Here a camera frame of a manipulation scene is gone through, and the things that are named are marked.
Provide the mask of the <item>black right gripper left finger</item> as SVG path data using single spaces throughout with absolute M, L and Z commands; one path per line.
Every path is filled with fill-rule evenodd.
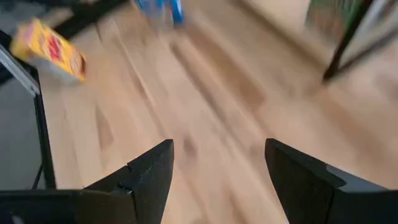
M 174 141 L 166 139 L 86 188 L 126 193 L 134 202 L 137 222 L 156 224 L 162 221 L 173 169 Z

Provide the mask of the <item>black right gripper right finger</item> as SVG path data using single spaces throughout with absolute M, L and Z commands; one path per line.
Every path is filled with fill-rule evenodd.
M 266 139 L 264 155 L 289 223 L 326 223 L 335 189 L 346 182 L 326 163 L 273 138 Z

